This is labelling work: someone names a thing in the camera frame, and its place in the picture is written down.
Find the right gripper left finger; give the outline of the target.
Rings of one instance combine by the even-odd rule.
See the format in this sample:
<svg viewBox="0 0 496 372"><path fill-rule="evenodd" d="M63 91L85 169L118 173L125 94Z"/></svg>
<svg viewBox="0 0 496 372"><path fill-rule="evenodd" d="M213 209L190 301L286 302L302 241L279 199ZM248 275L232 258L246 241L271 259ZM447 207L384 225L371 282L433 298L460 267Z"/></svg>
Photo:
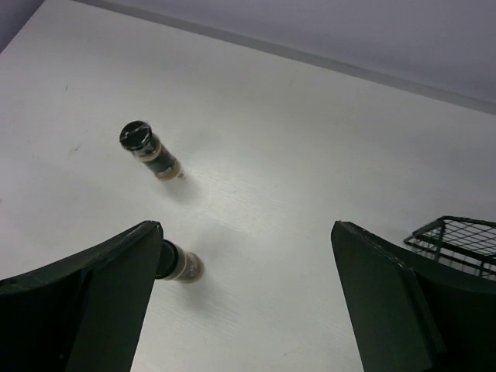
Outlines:
<svg viewBox="0 0 496 372"><path fill-rule="evenodd" d="M145 221L1 281L3 371L128 371L155 281L163 230Z"/></svg>

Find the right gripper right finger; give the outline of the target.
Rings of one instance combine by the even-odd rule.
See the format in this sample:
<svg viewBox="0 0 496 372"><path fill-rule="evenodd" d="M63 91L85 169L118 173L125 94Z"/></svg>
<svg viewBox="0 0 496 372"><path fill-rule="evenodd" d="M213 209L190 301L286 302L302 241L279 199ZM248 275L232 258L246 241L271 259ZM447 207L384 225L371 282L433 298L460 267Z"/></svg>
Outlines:
<svg viewBox="0 0 496 372"><path fill-rule="evenodd" d="M332 250L365 371L493 371L495 282L336 222Z"/></svg>

